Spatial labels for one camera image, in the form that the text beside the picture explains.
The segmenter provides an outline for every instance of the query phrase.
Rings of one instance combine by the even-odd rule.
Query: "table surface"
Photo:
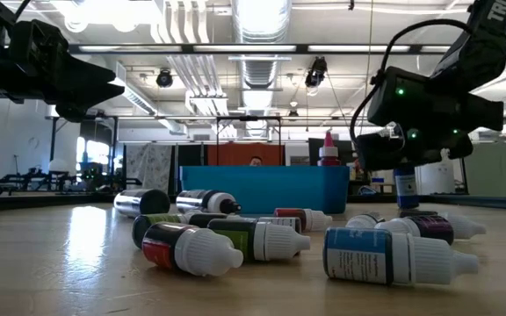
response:
[[[289,262],[260,262],[220,277],[169,273],[147,262],[131,220],[110,205],[0,212],[0,315],[506,315],[506,210],[422,205],[465,214],[488,234],[457,241],[478,255],[479,275],[451,285],[382,286],[330,280],[322,233]],[[395,205],[348,205],[335,216]]]

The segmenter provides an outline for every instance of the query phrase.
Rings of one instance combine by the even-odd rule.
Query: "red label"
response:
[[[143,250],[146,259],[158,267],[173,269],[170,259],[171,246],[168,243],[144,239],[141,250]]]

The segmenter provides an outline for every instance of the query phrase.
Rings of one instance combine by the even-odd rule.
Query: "red bottle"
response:
[[[325,133],[325,141],[323,147],[320,148],[320,160],[317,162],[318,166],[340,166],[341,161],[338,159],[339,150],[333,145],[331,133]]]

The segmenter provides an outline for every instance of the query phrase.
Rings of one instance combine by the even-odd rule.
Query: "person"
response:
[[[249,162],[250,166],[263,166],[263,159],[259,156],[251,157],[251,161]]]

